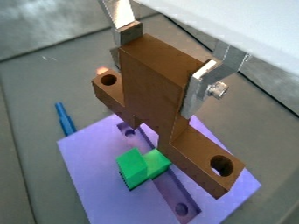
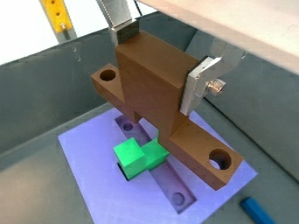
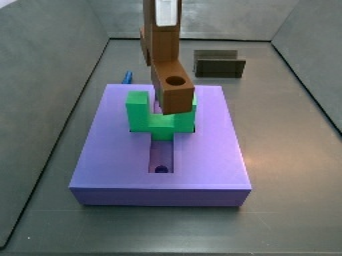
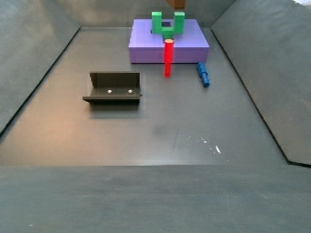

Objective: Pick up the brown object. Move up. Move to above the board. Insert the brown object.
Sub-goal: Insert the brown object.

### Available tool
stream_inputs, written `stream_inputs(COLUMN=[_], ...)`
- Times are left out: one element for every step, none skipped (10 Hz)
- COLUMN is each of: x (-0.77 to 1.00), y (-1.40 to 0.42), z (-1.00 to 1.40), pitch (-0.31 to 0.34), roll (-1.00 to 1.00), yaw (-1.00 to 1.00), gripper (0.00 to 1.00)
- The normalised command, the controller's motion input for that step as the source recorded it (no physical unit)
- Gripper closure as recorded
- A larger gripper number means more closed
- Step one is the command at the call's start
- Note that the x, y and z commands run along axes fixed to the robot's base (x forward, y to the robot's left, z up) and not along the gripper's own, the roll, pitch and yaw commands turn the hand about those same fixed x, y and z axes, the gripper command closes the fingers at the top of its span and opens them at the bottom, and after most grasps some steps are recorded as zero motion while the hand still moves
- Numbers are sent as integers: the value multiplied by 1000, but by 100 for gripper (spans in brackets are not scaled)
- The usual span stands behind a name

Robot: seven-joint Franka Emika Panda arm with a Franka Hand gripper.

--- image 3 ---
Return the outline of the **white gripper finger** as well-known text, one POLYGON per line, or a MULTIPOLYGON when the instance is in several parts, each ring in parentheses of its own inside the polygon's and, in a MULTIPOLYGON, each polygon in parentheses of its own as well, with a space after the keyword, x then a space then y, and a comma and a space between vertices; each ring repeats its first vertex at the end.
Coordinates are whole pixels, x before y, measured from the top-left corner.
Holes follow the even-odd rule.
POLYGON ((155 0, 155 20, 158 26, 176 25, 178 0, 155 0))

